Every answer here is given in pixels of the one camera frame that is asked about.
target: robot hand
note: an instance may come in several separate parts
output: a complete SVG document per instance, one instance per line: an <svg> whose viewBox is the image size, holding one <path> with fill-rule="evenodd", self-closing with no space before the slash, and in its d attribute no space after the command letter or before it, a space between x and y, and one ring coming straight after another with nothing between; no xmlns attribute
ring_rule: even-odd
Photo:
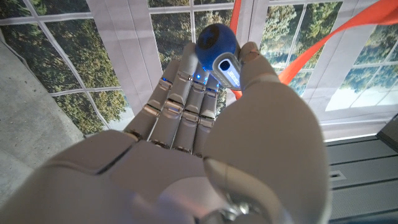
<svg viewBox="0 0 398 224"><path fill-rule="evenodd" d="M240 49L232 36L207 27L123 133L51 158L3 206L2 222L326 223L314 115L254 43ZM218 82L243 96L215 121Z"/></svg>

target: window pane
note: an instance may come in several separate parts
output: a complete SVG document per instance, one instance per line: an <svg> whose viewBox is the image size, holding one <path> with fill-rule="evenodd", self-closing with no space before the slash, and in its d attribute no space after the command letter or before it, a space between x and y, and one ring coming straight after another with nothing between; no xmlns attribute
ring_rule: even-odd
<svg viewBox="0 0 398 224"><path fill-rule="evenodd" d="M0 1L0 19L30 16L23 0L2 0Z"/></svg>
<svg viewBox="0 0 398 224"><path fill-rule="evenodd" d="M37 24L2 26L6 43L21 57L50 93L81 88Z"/></svg>
<svg viewBox="0 0 398 224"><path fill-rule="evenodd" d="M285 68L303 6L271 6L262 32L260 51L277 71Z"/></svg>
<svg viewBox="0 0 398 224"><path fill-rule="evenodd" d="M355 65L382 62L397 40L398 25L377 26L356 59Z"/></svg>
<svg viewBox="0 0 398 224"><path fill-rule="evenodd" d="M195 12L196 37L198 37L200 32L210 24L220 23L229 26L229 23L231 22L231 16L232 16L232 9Z"/></svg>
<svg viewBox="0 0 398 224"><path fill-rule="evenodd" d="M341 2L314 3L307 6L290 62L330 33L340 6ZM314 68L321 52L322 48L304 65L304 68Z"/></svg>
<svg viewBox="0 0 398 224"><path fill-rule="evenodd" d="M390 62L396 62L396 61L398 61L398 47L396 47L396 49L392 52L389 61L390 61Z"/></svg>
<svg viewBox="0 0 398 224"><path fill-rule="evenodd" d="M189 6L189 0L148 0L149 7Z"/></svg>
<svg viewBox="0 0 398 224"><path fill-rule="evenodd" d="M234 2L234 0L194 0L194 4L214 4L214 3L229 3Z"/></svg>
<svg viewBox="0 0 398 224"><path fill-rule="evenodd" d="M94 20L46 23L87 88L119 86Z"/></svg>
<svg viewBox="0 0 398 224"><path fill-rule="evenodd" d="M365 89L366 84L368 84L378 68L351 69L340 88L331 97L326 111L349 108Z"/></svg>
<svg viewBox="0 0 398 224"><path fill-rule="evenodd" d="M382 67L352 107L376 106L388 94L397 79L398 65Z"/></svg>
<svg viewBox="0 0 398 224"><path fill-rule="evenodd" d="M191 40L189 13L151 15L157 50L163 70L173 59L180 60L182 51Z"/></svg>
<svg viewBox="0 0 398 224"><path fill-rule="evenodd" d="M311 74L312 72L298 72L298 74L289 83L289 87L291 87L299 96L302 96Z"/></svg>
<svg viewBox="0 0 398 224"><path fill-rule="evenodd" d="M134 114L123 91L101 91L90 94L111 129L122 131L133 119Z"/></svg>
<svg viewBox="0 0 398 224"><path fill-rule="evenodd" d="M86 0L30 0L38 15L89 12Z"/></svg>
<svg viewBox="0 0 398 224"><path fill-rule="evenodd" d="M56 96L54 99L83 134L93 134L103 130L104 123L95 113L86 93Z"/></svg>
<svg viewBox="0 0 398 224"><path fill-rule="evenodd" d="M380 101L378 105L396 105L398 104L398 83L394 85L387 96Z"/></svg>

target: concrete wall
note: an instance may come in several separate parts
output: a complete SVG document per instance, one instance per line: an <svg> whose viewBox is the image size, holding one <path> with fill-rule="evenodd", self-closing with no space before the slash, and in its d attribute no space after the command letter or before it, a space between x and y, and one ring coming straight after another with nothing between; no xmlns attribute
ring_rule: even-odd
<svg viewBox="0 0 398 224"><path fill-rule="evenodd" d="M83 134L0 42L0 205L49 157Z"/></svg>

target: metal panel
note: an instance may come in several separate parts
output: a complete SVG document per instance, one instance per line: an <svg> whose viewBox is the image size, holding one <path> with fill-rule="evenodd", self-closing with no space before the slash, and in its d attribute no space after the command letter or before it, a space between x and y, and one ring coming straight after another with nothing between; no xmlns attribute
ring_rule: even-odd
<svg viewBox="0 0 398 224"><path fill-rule="evenodd" d="M334 189L394 179L398 178L398 156L336 165L330 169L339 170L346 177L345 180L333 181L331 186Z"/></svg>
<svg viewBox="0 0 398 224"><path fill-rule="evenodd" d="M347 218L344 220L338 220L338 221L331 221L329 223L332 224L345 224L345 223L367 223L369 221L374 221L374 223L377 223L375 220L377 221L381 221L383 220L383 223L388 223L386 222L386 220L394 220L395 223L398 222L396 220L398 220L398 210L396 212L387 212L387 213L382 213L382 214L369 214L369 215L362 215L360 217L353 217L353 218Z"/></svg>
<svg viewBox="0 0 398 224"><path fill-rule="evenodd" d="M330 220L398 208L398 180L333 191Z"/></svg>
<svg viewBox="0 0 398 224"><path fill-rule="evenodd" d="M329 146L327 147L327 152L329 164L360 161L397 154L380 140Z"/></svg>

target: blue ball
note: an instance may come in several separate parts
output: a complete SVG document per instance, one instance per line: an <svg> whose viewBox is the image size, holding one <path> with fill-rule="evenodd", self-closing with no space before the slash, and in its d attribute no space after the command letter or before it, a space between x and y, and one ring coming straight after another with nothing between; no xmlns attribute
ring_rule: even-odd
<svg viewBox="0 0 398 224"><path fill-rule="evenodd" d="M235 54L236 37L234 32L224 24L212 24L199 35L195 52L205 70L213 69L213 62L225 52Z"/></svg>

